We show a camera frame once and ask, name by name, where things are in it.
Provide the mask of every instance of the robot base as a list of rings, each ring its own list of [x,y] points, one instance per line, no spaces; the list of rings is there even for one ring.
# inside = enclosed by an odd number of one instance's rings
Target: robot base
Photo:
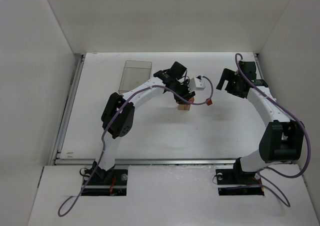
[[[256,179],[255,172],[248,172],[241,176],[236,175],[232,168],[217,168],[215,170],[216,181],[218,185],[252,185],[261,184],[261,180]],[[219,187],[220,196],[225,195],[264,195],[262,187],[230,189],[228,187]]]
[[[92,172],[86,169],[86,175]],[[87,178],[83,178],[82,185],[86,183]],[[111,169],[109,176],[102,180],[97,174],[94,174],[84,189],[82,196],[126,196],[126,185],[128,181],[127,169]]]

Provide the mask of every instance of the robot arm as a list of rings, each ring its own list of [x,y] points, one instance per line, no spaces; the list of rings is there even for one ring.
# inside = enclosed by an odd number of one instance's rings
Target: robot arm
[[[267,83],[257,79],[255,62],[239,62],[240,68],[260,90],[273,100]],[[252,88],[238,72],[224,69],[221,80],[217,86],[235,96],[247,98],[258,111],[266,130],[259,144],[259,149],[248,156],[238,158],[233,165],[235,177],[241,177],[247,172],[256,172],[268,165],[298,160],[301,154],[304,134],[298,124],[289,116],[272,104],[267,98]]]
[[[183,75],[187,69],[178,62],[175,62],[170,69],[158,71],[148,81],[140,85],[139,87],[119,95],[113,93],[104,109],[101,120],[103,122],[102,127],[106,129],[110,120],[113,118],[117,110],[125,103],[130,96],[137,91],[150,87],[150,90],[143,91],[133,97],[129,103],[123,108],[119,116],[112,123],[108,132],[104,136],[104,141],[107,144],[106,151],[103,154],[103,158],[96,170],[96,174],[102,181],[107,181],[111,174],[112,169],[115,165],[115,158],[117,149],[119,147],[120,140],[123,136],[127,135],[132,128],[134,113],[143,103],[149,101],[153,97],[165,93],[165,89],[161,87],[152,87],[154,85],[165,86],[174,92],[178,93],[183,99],[189,100],[195,95],[196,90],[203,90],[205,88],[205,82],[201,77],[184,80]],[[178,104],[182,103],[182,100],[174,96]],[[94,161],[92,168],[97,166],[97,159]]]

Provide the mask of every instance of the white wall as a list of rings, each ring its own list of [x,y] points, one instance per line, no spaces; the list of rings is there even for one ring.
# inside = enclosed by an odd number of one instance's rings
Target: white wall
[[[26,225],[74,56],[47,0],[0,0],[0,221]]]
[[[74,52],[258,52],[289,0],[49,0]]]
[[[305,179],[320,216],[320,0],[291,0],[263,47],[262,72],[278,101],[305,124],[312,146]],[[303,165],[306,151],[300,160]]]

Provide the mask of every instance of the clear plastic tray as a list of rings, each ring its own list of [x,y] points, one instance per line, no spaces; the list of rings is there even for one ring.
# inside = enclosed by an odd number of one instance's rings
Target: clear plastic tray
[[[119,94],[131,91],[150,79],[152,62],[126,61],[119,86]]]

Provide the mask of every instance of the white panel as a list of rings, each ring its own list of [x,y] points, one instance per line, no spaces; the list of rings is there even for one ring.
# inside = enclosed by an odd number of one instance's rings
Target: white panel
[[[299,171],[297,165],[273,167],[287,174]],[[132,166],[127,196],[81,196],[67,216],[58,217],[63,201],[80,190],[80,168],[45,167],[28,226],[319,225],[301,177],[262,172],[284,191],[291,203],[287,208],[267,190],[265,196],[219,196],[212,183],[214,166]]]
[[[26,225],[74,56],[47,0],[0,0],[0,218]]]
[[[49,0],[74,52],[257,52],[289,0]]]
[[[277,99],[271,95],[268,87],[262,86],[258,87],[258,89],[264,92],[268,98],[277,101]],[[283,112],[276,105],[272,104],[267,98],[263,97],[256,89],[249,89],[247,99],[258,111],[265,127],[267,127],[270,122],[274,122],[275,120],[279,122],[290,122],[290,118],[285,112]]]
[[[216,88],[223,69],[236,70],[234,53],[87,54],[65,136],[61,158],[95,158],[101,151],[101,115],[117,92],[126,60],[152,62],[152,74],[175,61],[192,78],[209,77]],[[252,53],[244,59],[254,61]],[[211,92],[209,83],[195,102]],[[132,130],[122,138],[117,158],[237,158],[258,149],[265,126],[246,99],[214,90],[211,106],[179,111],[171,93],[159,95],[134,113]]]
[[[320,215],[320,0],[291,0],[259,56],[278,101],[305,125],[312,157],[305,179]],[[300,164],[305,162],[303,152]]]

